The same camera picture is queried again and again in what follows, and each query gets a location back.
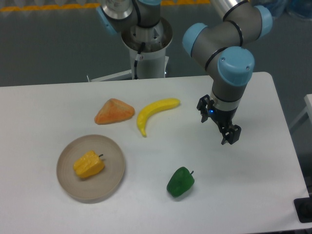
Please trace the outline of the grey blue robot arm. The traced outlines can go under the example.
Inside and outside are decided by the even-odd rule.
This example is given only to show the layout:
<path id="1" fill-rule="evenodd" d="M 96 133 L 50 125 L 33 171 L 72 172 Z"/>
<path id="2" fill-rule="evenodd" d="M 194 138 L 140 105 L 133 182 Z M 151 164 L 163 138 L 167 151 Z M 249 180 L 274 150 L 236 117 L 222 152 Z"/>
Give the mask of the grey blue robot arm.
<path id="1" fill-rule="evenodd" d="M 192 25 L 182 45 L 213 79 L 211 93 L 197 104 L 201 120 L 211 119 L 222 134 L 222 143 L 233 144 L 241 128 L 232 119 L 254 70 L 254 57 L 244 46 L 268 34 L 273 19 L 267 8 L 247 0 L 214 0 L 212 5 L 222 23 L 212 28 Z M 160 1 L 105 0 L 97 13 L 108 32 L 121 33 L 133 79 L 165 76 L 165 53 L 173 32 L 160 15 Z"/>

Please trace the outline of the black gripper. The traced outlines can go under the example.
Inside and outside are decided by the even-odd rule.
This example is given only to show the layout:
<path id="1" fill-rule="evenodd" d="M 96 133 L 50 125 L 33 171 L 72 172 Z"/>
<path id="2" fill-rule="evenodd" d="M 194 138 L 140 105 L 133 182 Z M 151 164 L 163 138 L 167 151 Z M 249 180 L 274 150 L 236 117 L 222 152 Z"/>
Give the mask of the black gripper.
<path id="1" fill-rule="evenodd" d="M 197 104 L 197 110 L 201 114 L 201 123 L 211 118 L 219 127 L 222 134 L 221 144 L 234 144 L 239 140 L 241 127 L 232 124 L 232 119 L 238 108 L 238 101 L 225 102 L 209 95 L 201 97 Z"/>

